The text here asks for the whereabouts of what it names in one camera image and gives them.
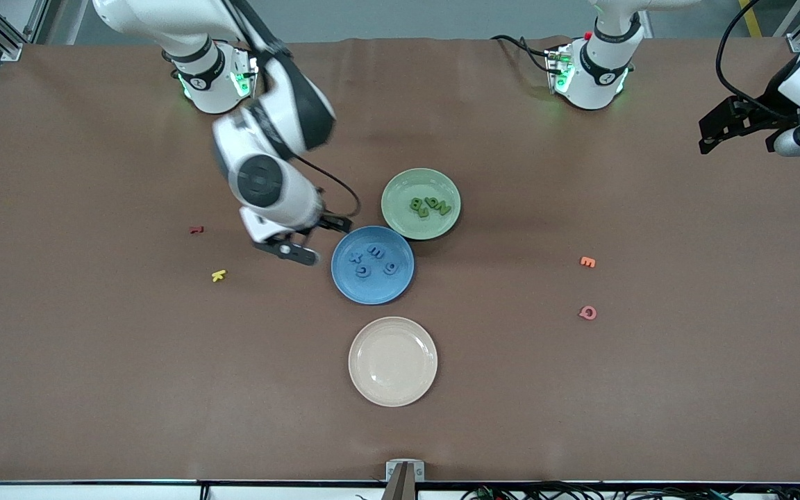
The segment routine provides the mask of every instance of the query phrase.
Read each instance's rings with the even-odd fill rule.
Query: brown table
[[[800,481],[800,159],[758,136],[699,155],[714,50],[645,42],[590,113],[498,42],[296,47],[340,117],[309,158],[359,190],[356,225],[383,224],[407,168],[463,196],[453,232],[412,244],[409,291],[365,307],[328,265],[251,248],[212,117],[158,48],[26,47],[0,71],[0,478],[368,478],[415,456],[435,480]],[[787,59],[732,41],[729,76],[757,93]],[[390,315],[440,355],[407,408],[347,376]]]

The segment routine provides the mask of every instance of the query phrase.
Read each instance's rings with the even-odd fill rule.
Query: plate
[[[418,401],[438,374],[438,350],[422,326],[405,317],[382,317],[364,326],[350,346],[353,386],[376,405]]]
[[[422,217],[410,206],[413,199],[443,201],[450,210],[441,215],[439,210],[428,207],[428,215]],[[401,172],[381,193],[381,214],[387,225],[410,240],[431,240],[450,231],[460,211],[461,196],[456,185],[447,175],[431,168]]]
[[[413,281],[413,248],[396,231],[366,226],[339,241],[333,253],[333,281],[345,297],[375,305],[393,301]]]

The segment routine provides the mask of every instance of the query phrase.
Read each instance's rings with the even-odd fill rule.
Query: yellow tape
[[[745,9],[749,0],[740,0],[740,9]],[[746,28],[749,29],[749,37],[761,38],[761,26],[758,25],[758,18],[755,16],[755,9],[749,9],[746,12]]]

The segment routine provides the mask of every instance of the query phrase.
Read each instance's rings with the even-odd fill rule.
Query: gray floor
[[[793,0],[765,0],[759,23],[771,34]],[[260,0],[255,8],[286,42],[329,42],[345,38],[545,38],[581,35],[594,26],[585,0]],[[719,38],[740,9],[737,0],[703,0],[676,12],[651,13],[657,38]],[[89,0],[62,0],[54,14],[49,44],[147,44],[112,31]],[[745,23],[733,31],[749,35]]]

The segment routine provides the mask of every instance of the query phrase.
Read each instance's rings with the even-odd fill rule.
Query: blue plate
[[[333,281],[345,297],[375,305],[393,301],[413,281],[415,258],[406,239],[381,226],[342,238],[333,253]]]

